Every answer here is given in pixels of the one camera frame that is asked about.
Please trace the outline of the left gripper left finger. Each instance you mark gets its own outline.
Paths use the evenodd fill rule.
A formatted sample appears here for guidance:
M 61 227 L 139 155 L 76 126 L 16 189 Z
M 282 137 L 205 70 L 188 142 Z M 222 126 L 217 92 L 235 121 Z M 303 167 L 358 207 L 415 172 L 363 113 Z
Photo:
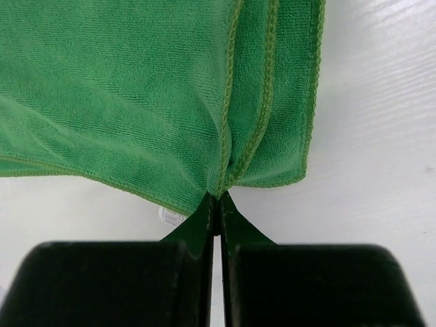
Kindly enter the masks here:
M 22 261 L 2 326 L 208 326 L 215 199 L 162 240 L 47 242 Z

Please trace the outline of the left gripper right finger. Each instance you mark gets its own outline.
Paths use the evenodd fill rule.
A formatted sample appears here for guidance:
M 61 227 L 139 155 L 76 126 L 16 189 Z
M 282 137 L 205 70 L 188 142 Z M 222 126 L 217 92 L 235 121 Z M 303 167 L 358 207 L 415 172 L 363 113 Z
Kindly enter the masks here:
M 396 258 L 378 245 L 279 245 L 218 202 L 227 326 L 423 326 Z

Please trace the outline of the green towel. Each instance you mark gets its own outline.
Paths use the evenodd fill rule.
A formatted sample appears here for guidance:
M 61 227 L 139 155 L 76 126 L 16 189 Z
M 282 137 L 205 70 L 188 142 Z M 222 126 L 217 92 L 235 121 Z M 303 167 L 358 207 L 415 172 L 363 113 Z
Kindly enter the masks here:
M 188 215 L 301 181 L 323 1 L 2 1 L 1 175 L 82 176 Z

